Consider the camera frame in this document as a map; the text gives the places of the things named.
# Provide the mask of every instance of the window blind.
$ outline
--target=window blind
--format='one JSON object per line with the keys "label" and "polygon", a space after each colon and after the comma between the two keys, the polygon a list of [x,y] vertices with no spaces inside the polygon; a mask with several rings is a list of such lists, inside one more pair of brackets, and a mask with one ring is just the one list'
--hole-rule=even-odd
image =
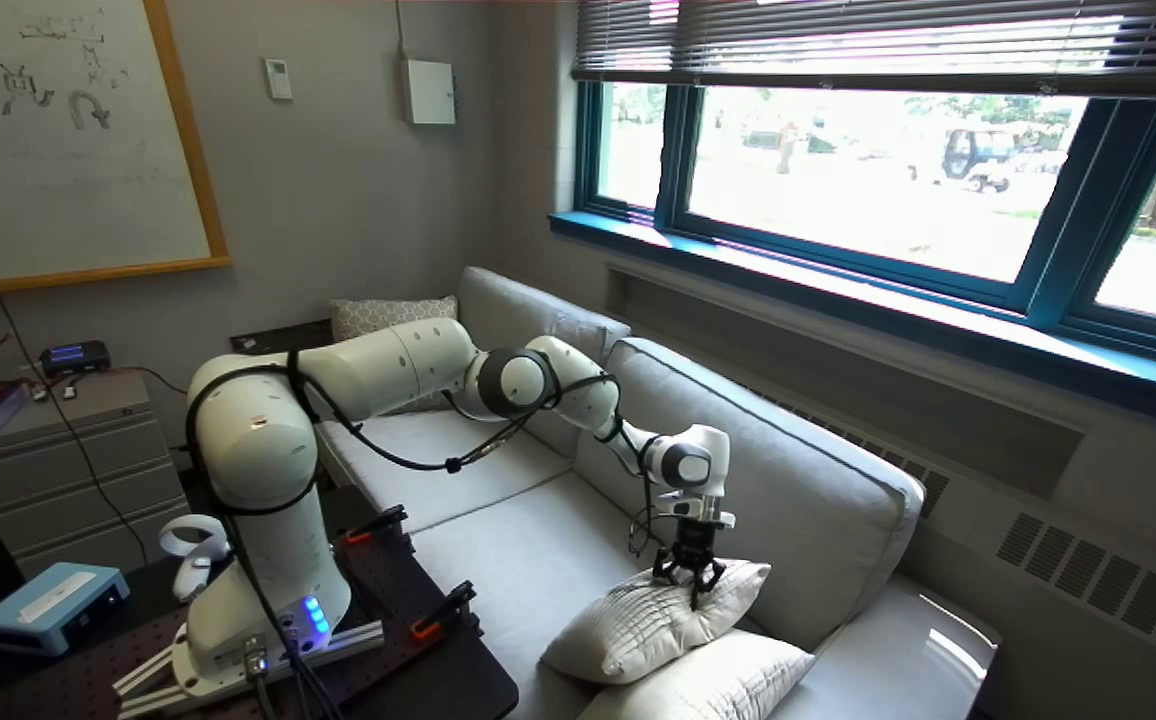
{"label": "window blind", "polygon": [[[666,0],[584,0],[645,22]],[[675,0],[651,35],[601,31],[576,74],[786,87],[1156,94],[1156,0]]]}

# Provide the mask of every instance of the heater vent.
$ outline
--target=heater vent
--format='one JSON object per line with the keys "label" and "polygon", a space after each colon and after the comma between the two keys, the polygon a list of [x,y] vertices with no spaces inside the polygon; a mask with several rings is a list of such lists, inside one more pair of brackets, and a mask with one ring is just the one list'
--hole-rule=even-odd
{"label": "heater vent", "polygon": [[1105,610],[1113,623],[1156,639],[1156,573],[1070,526],[1020,510],[997,556],[1015,573]]}

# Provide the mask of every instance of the window sill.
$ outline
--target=window sill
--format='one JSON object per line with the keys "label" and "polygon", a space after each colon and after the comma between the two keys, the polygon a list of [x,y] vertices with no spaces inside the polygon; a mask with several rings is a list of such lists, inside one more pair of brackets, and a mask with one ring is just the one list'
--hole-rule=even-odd
{"label": "window sill", "polygon": [[860,276],[838,276],[810,264],[768,260],[761,253],[662,236],[645,225],[624,225],[593,213],[553,215],[562,236],[598,239],[609,253],[649,257],[707,281],[739,282],[778,298],[810,303],[816,313],[896,331],[945,350],[959,350],[1007,371],[1025,371],[1121,408],[1156,414],[1156,358],[1089,343],[1060,331],[1040,331],[965,298],[934,298],[886,286]]}

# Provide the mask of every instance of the robotic arm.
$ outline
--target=robotic arm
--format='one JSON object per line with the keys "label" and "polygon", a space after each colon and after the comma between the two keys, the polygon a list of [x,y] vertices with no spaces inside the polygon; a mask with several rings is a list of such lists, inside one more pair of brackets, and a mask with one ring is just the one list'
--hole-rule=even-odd
{"label": "robotic arm", "polygon": [[723,510],[728,435],[696,425],[675,435],[619,414],[616,381],[555,334],[520,350],[479,350],[458,318],[415,318],[387,331],[310,346],[300,354],[217,354],[187,396],[187,445],[234,521],[240,559],[191,605],[172,662],[177,695],[140,702],[147,668],[117,682],[122,715],[209,702],[250,689],[254,655],[277,661],[286,644],[332,655],[354,589],[332,559],[319,516],[317,426],[310,388],[347,418],[381,414],[431,393],[458,393],[464,408],[496,418],[555,410],[603,441],[645,480],[666,487],[666,516],[680,521],[675,543],[658,556],[658,576],[683,573],[692,591],[719,581],[714,535],[731,526]]}

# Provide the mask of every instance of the white couch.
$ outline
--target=white couch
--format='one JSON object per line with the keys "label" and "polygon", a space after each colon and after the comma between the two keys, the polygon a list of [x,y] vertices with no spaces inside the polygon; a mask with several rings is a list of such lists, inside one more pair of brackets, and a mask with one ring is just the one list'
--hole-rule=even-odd
{"label": "white couch", "polygon": [[[458,314],[479,346],[520,346],[553,331],[593,350],[619,381],[624,414],[640,426],[716,425],[731,435],[728,509],[739,526],[723,530],[716,552],[768,559],[772,576],[745,623],[816,651],[778,715],[971,715],[997,639],[896,573],[923,503],[914,477],[619,318],[496,273],[461,276]],[[367,418],[363,433],[394,450],[442,461],[493,426],[458,410],[406,410]],[[415,556],[438,582],[475,582],[483,639],[520,682],[514,715],[580,715],[598,689],[540,655],[580,606],[649,563],[629,552],[640,484],[614,450],[555,414],[536,414],[461,477],[419,477],[372,455],[340,425],[326,435],[338,484],[360,487],[378,509],[407,509]]]}

